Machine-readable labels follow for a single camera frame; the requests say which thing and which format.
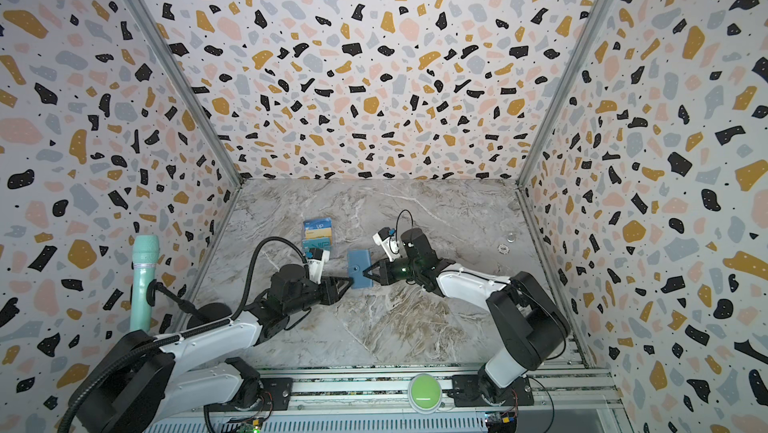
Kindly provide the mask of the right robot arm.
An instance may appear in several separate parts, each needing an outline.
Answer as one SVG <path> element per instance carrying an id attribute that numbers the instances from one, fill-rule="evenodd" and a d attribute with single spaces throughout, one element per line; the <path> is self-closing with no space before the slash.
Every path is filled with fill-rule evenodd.
<path id="1" fill-rule="evenodd" d="M 384 227 L 373 241 L 386 257 L 366 268 L 364 277 L 380 285 L 405 281 L 491 315 L 502 347 L 479 369 L 464 399 L 503 405 L 516 380 L 554 359 L 555 350 L 567 345 L 571 329 L 565 316 L 530 273 L 493 275 L 441 258 L 419 228 L 397 234 Z"/>

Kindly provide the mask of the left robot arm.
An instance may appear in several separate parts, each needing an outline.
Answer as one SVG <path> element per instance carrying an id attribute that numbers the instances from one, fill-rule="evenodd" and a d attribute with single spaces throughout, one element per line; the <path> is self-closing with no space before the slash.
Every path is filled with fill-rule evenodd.
<path id="1" fill-rule="evenodd" d="M 196 408 L 271 408 L 275 395 L 241 352 L 293 329 L 291 316 L 337 303 L 353 283 L 340 276 L 314 282 L 305 266 L 289 264 L 238 314 L 177 334 L 130 332 L 71 396 L 58 429 L 78 421 L 89 432 L 142 432 Z"/>

